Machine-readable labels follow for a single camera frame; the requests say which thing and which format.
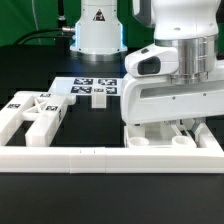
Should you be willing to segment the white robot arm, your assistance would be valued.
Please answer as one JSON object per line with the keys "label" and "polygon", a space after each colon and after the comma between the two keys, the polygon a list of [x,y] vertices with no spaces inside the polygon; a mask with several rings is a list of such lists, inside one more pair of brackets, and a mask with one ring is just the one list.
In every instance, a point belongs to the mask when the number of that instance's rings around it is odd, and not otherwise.
{"label": "white robot arm", "polygon": [[154,42],[125,58],[121,117],[127,128],[224,115],[224,60],[216,56],[222,0],[133,0]]}

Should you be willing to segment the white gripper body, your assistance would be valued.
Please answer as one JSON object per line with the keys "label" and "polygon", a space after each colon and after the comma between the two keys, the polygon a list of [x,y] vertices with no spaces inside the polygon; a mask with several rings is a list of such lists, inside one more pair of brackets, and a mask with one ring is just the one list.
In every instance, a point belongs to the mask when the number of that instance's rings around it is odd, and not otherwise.
{"label": "white gripper body", "polygon": [[205,82],[172,85],[167,76],[134,78],[121,88],[121,116],[127,125],[224,115],[224,73]]}

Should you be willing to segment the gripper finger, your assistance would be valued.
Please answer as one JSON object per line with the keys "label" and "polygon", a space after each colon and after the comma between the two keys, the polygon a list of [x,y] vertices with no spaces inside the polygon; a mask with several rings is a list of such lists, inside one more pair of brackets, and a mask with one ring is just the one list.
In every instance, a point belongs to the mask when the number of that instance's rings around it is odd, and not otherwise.
{"label": "gripper finger", "polygon": [[200,125],[201,123],[204,123],[204,117],[202,117],[202,118],[195,118],[195,119],[193,119],[193,120],[194,120],[194,123],[193,123],[193,126],[192,126],[192,128],[191,128],[191,132],[192,132],[193,134],[195,134],[195,132],[196,132],[196,130],[198,129],[199,125]]}

